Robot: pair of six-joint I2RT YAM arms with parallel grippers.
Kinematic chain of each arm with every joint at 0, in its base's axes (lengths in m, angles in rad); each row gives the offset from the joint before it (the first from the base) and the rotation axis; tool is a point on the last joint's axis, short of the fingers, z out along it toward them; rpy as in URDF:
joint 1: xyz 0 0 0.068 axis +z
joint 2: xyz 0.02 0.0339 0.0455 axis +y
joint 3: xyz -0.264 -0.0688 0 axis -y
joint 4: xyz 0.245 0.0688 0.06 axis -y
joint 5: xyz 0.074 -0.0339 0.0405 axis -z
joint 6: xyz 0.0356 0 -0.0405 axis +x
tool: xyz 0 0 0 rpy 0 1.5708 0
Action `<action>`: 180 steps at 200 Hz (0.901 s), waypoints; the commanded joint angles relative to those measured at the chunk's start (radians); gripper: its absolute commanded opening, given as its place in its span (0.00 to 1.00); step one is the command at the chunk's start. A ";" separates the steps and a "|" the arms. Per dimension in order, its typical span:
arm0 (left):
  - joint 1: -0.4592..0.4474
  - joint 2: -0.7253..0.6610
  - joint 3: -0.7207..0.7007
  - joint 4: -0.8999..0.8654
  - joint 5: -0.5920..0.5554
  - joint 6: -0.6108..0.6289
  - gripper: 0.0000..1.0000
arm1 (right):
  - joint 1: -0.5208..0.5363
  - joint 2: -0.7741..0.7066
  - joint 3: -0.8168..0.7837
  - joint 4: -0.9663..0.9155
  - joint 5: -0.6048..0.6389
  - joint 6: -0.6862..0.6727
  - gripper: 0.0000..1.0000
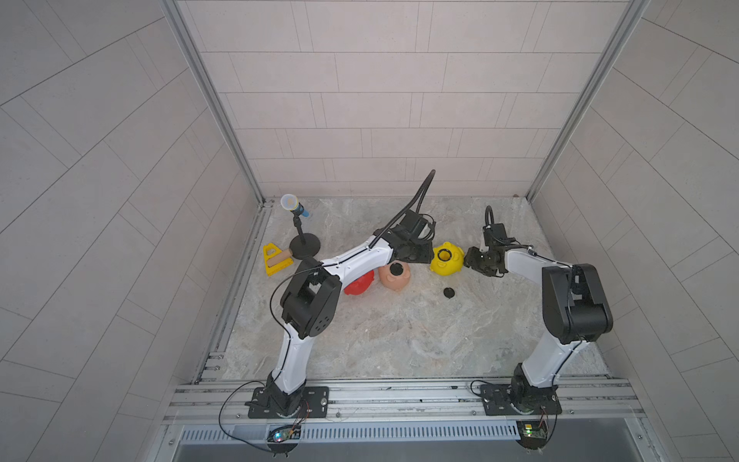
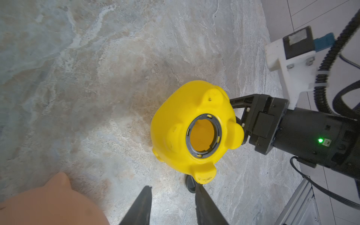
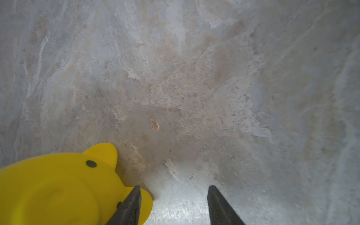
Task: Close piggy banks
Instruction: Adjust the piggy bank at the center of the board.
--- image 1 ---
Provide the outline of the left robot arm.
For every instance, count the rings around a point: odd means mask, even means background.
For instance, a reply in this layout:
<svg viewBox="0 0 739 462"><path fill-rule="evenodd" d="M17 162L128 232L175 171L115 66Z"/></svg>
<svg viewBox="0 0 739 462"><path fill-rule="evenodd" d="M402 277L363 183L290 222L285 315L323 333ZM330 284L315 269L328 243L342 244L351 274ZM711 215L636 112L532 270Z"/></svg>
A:
<svg viewBox="0 0 739 462"><path fill-rule="evenodd" d="M257 391L252 418L298 414L307 382L308 360L315 339L333 321L342 290L360 277L394 262L429 264L433 260L435 221L427 214L407 210L391 225L375 230L359 246L336 257L301 258L296 272L285 280L280 298L279 325L285 331L280 357Z"/></svg>

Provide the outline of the pink piggy bank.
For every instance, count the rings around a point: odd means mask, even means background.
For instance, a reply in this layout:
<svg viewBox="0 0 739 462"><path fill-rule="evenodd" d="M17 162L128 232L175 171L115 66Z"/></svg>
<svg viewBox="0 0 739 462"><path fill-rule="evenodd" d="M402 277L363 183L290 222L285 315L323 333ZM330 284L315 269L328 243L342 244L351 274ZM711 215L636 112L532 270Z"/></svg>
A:
<svg viewBox="0 0 739 462"><path fill-rule="evenodd" d="M390 265L392 263L402 264L402 267L404 267L403 275L394 276L390 274ZM378 269L379 281L385 288L398 292L410 283L410 267L406 262L394 261L392 263Z"/></svg>

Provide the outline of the red piggy bank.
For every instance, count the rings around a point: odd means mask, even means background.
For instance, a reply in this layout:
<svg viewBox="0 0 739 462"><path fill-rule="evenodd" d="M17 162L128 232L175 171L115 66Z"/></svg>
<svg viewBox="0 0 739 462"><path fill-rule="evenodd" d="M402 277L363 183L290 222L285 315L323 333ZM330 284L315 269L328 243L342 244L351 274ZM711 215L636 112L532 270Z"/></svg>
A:
<svg viewBox="0 0 739 462"><path fill-rule="evenodd" d="M348 284L348 286L344 288L344 293L348 296L360 296L367 292L369 287L371 287L371 284L373 284L373 281L375 281L375 271L369 271Z"/></svg>

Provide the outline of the yellow piggy bank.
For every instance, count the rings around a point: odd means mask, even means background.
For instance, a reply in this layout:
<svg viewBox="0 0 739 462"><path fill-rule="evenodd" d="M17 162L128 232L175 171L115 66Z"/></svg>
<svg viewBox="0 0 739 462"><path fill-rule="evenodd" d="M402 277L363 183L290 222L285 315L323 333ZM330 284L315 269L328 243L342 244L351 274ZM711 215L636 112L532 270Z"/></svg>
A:
<svg viewBox="0 0 739 462"><path fill-rule="evenodd" d="M429 269L441 276L454 275L464 267L465 253L462 248L445 242L442 246L434 248L434 257Z"/></svg>

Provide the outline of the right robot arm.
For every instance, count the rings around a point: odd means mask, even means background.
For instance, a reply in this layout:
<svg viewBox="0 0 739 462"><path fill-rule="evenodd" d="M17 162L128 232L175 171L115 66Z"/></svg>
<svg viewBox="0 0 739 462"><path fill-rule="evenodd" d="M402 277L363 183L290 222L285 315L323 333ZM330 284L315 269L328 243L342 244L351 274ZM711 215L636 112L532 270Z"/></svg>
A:
<svg viewBox="0 0 739 462"><path fill-rule="evenodd" d="M517 365L508 390L499 395L523 415L559 414L556 379L562 369L581 348L613 328L598 270L544 257L509 237L501 223L486 223L482 233L487 248L470 248L464 265L487 277L515 273L538 284L546 327L532 354Z"/></svg>

